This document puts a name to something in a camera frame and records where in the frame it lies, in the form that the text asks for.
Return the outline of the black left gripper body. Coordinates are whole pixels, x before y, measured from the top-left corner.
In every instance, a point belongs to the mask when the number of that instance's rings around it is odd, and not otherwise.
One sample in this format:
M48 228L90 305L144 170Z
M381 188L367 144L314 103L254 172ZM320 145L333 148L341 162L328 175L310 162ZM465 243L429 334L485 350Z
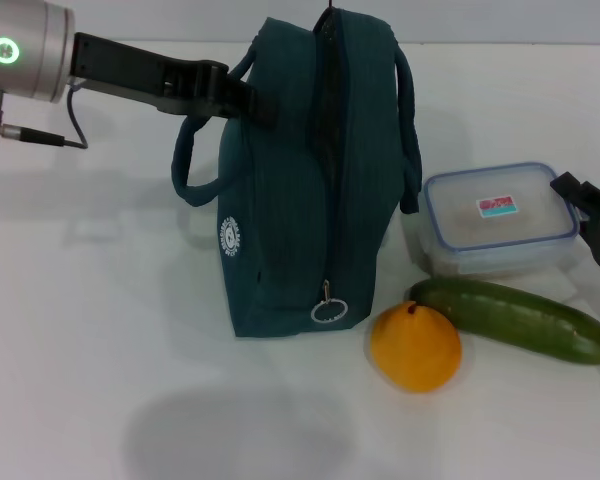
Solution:
M179 116L228 118L228 67L180 60L101 37L74 37L70 75L78 86Z

